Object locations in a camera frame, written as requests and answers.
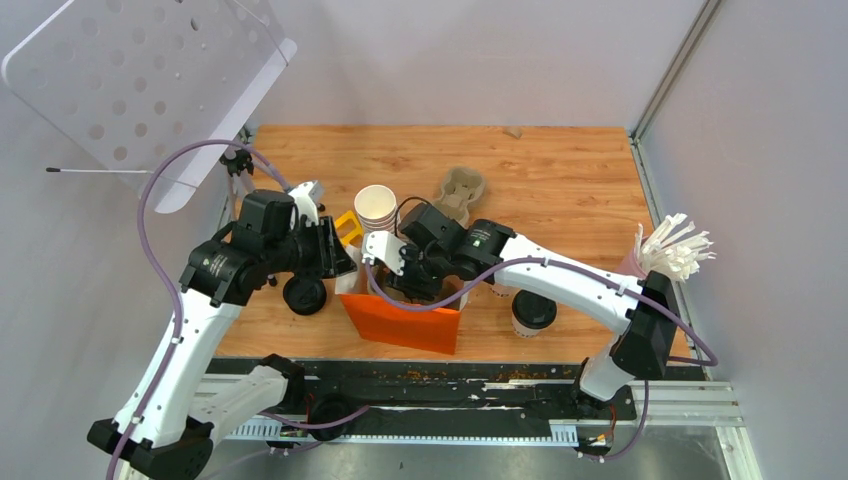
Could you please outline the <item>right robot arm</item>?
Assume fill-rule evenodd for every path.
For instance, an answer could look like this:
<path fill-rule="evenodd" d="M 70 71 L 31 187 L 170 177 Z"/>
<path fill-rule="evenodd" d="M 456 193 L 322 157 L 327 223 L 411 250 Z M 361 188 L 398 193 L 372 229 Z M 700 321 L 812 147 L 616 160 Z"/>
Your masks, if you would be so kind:
<path fill-rule="evenodd" d="M 488 219 L 463 227 L 428 204 L 406 215 L 399 235 L 368 234 L 363 251 L 389 268 L 387 285 L 408 298 L 430 299 L 444 278 L 456 276 L 468 286 L 485 282 L 536 294 L 608 328 L 611 343 L 586 361 L 570 392 L 584 417 L 601 414 L 626 383 L 665 375 L 680 318 L 672 282 L 662 273 L 640 278 L 591 267 Z"/>

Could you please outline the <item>orange paper bag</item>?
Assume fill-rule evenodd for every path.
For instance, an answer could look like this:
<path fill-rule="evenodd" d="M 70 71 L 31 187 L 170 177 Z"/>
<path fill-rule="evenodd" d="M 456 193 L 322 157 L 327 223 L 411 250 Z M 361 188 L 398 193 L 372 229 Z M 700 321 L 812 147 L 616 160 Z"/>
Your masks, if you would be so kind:
<path fill-rule="evenodd" d="M 468 303 L 468 294 L 446 307 L 409 312 L 375 295 L 364 265 L 359 264 L 355 272 L 335 280 L 335 295 L 365 340 L 441 354 L 456 353 L 461 312 Z"/>

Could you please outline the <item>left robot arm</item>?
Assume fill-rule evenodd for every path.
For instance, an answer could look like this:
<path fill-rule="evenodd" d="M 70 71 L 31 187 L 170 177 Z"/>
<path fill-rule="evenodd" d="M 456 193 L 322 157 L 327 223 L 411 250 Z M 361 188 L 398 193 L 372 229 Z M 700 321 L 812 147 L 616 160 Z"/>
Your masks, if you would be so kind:
<path fill-rule="evenodd" d="M 148 478 L 194 479 L 214 447 L 250 418 L 304 405 L 304 369 L 276 354 L 206 403 L 196 405 L 194 395 L 224 334 L 272 275 L 321 285 L 355 270 L 322 193 L 316 182 L 257 189 L 234 221 L 191 252 L 169 286 L 176 306 L 150 365 L 124 407 L 92 425 L 92 445 Z"/>

